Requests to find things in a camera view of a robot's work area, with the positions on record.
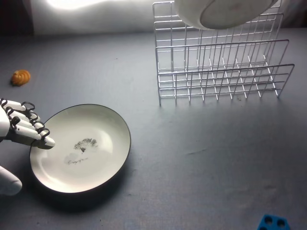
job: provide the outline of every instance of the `dark plate rim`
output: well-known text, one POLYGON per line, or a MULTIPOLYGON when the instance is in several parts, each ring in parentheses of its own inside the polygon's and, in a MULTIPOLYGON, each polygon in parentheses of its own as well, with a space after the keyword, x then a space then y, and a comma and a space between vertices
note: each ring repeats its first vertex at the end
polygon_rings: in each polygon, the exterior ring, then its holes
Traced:
POLYGON ((118 171, 117 171, 113 176, 111 176, 107 181, 103 182, 102 184, 100 184, 100 185, 98 185, 98 186, 96 186, 96 187, 94 187, 94 188, 88 189, 88 190, 84 190, 84 191, 81 191, 81 192, 75 192, 75 193, 65 193, 65 192, 60 192, 60 191, 57 191, 57 190, 54 190, 54 189, 52 189, 52 188, 47 187, 46 185, 44 185, 44 184, 37 178, 37 176, 35 175, 35 173, 34 173, 34 171, 33 171, 32 164, 31 164, 31 159, 30 159, 31 149, 32 149, 32 146, 31 146, 31 148, 30 148, 30 150, 29 150, 29 161, 30 161, 30 166, 31 166, 32 174, 34 175, 34 177, 36 178, 36 180, 37 180, 41 185, 43 185, 45 188, 47 188, 47 189, 49 189, 49 190, 51 190, 51 191, 53 191, 53 192, 56 192, 56 193, 59 193, 59 194, 63 194, 63 195, 69 195, 69 194, 71 194, 71 195, 84 194, 84 193, 88 193, 88 192, 90 192, 90 191, 96 190, 96 189, 98 189, 99 187, 102 187, 103 185, 107 184, 107 183, 108 183, 112 178, 114 178, 114 177, 120 172, 120 170, 123 168, 123 166, 124 166, 125 163, 127 162, 127 159, 128 159, 128 157, 129 157, 130 151, 131 151, 131 143, 132 143, 132 140, 131 140, 131 132, 130 132, 130 129, 129 129, 129 126, 128 126, 127 122, 125 121, 125 119, 124 119, 119 113, 117 113, 115 110, 113 110, 113 109, 111 109, 111 108, 109 108, 109 107, 107 107, 107 106, 100 105, 100 104, 91 104, 91 103, 77 104, 77 105, 73 105, 73 106, 67 107, 67 108, 65 108, 65 109, 62 109, 61 111, 57 112, 56 114, 54 114, 53 116, 51 116, 50 118, 48 118, 48 120, 50 120, 51 118, 53 118, 55 115, 61 113, 62 111, 65 111, 65 110, 70 109, 70 108, 73 108, 73 107, 81 106, 81 105, 97 105, 97 106, 101 106, 101 107, 107 108, 107 109, 113 111, 114 113, 116 113, 117 115, 119 115, 119 117, 125 122, 125 124, 126 124, 126 126, 127 126, 127 128, 128 128, 129 138, 130 138, 129 151, 128 151, 128 154, 127 154, 126 159, 125 159, 124 163, 122 164, 122 166, 121 166, 121 167, 118 169, 118 171))

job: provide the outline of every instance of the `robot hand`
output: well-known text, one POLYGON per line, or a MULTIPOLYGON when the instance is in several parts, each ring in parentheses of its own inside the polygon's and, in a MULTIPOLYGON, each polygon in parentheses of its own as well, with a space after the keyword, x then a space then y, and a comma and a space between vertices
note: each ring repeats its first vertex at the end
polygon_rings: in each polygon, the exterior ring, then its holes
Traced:
MULTIPOLYGON (((50 131, 33 112, 32 103, 18 103, 0 99, 0 142, 4 139, 24 145, 50 149, 55 146, 50 131)), ((20 180, 0 166, 0 195, 15 195, 22 188, 20 180)))

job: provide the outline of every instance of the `orange object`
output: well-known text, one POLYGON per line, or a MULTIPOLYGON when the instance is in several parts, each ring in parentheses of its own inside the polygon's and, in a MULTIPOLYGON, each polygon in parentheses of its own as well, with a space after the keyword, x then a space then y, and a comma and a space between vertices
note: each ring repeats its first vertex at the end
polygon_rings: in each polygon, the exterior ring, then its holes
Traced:
POLYGON ((31 74, 25 69, 20 69, 14 72, 12 76, 12 84, 20 86, 28 83, 30 79, 31 74))

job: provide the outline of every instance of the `bowl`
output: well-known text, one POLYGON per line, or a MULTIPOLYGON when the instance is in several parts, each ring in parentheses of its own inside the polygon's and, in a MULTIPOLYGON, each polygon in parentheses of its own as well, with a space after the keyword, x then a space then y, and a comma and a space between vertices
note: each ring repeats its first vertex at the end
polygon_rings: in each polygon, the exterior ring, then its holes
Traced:
POLYGON ((124 165, 131 148, 127 123, 102 105, 81 104, 46 121, 56 145, 30 149, 32 171, 45 187, 81 193, 110 180, 124 165))
POLYGON ((227 29, 246 23, 277 0, 175 0, 175 11, 197 29, 227 29))

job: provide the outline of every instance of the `silver dish rack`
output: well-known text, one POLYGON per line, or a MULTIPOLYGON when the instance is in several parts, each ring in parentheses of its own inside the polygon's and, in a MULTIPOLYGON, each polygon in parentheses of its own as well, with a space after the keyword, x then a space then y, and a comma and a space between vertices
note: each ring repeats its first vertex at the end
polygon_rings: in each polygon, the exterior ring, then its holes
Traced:
POLYGON ((282 64, 289 40, 276 40, 283 19, 278 2, 227 30, 197 30, 174 12, 174 2, 153 4, 159 103, 162 98, 216 97, 275 92, 279 97, 294 64, 282 64))

